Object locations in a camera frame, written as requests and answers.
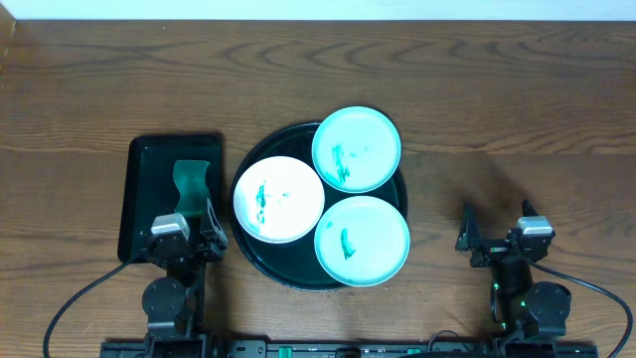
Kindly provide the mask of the white plate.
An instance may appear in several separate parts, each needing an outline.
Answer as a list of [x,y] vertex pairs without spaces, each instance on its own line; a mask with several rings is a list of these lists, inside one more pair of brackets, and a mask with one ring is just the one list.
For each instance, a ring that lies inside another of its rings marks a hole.
[[240,226],[256,239],[286,244],[308,234],[325,205],[321,179],[305,162],[273,156],[250,165],[233,194]]

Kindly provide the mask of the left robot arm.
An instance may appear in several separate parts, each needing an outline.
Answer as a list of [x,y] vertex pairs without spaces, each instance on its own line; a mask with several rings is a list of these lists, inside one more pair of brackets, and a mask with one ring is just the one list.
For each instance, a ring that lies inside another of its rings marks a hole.
[[223,258],[228,238],[221,228],[212,201],[195,217],[193,233],[179,214],[158,216],[142,250],[144,259],[164,269],[143,292],[147,315],[148,357],[213,357],[215,347],[204,330],[205,275],[207,265]]

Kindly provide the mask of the green scouring sponge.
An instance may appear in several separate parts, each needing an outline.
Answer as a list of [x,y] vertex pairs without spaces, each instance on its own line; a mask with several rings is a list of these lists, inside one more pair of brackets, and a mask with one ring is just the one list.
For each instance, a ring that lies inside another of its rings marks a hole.
[[200,217],[207,209],[211,198],[207,186],[207,171],[210,163],[205,160],[177,160],[173,168],[173,181],[179,192],[175,208],[185,218]]

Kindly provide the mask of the mint green plate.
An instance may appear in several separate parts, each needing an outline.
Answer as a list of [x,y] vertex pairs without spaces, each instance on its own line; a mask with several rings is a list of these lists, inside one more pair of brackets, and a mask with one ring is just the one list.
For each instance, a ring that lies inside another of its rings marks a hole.
[[349,106],[319,124],[311,156],[318,175],[329,186],[361,194],[379,188],[395,174],[401,140],[395,125],[380,111]]
[[330,207],[320,219],[314,248],[323,270],[348,286],[374,286],[392,278],[406,262],[410,234],[390,203],[354,196]]

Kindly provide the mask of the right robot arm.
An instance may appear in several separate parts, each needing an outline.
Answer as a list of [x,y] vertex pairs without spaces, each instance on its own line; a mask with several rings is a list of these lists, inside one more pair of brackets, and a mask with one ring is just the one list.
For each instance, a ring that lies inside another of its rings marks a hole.
[[498,355],[510,355],[523,345],[553,347],[565,336],[571,293],[563,285],[535,281],[531,265],[548,254],[556,232],[530,201],[522,203],[522,217],[504,239],[484,239],[472,205],[463,209],[457,252],[471,254],[470,265],[492,274],[491,312],[504,333],[494,339]]

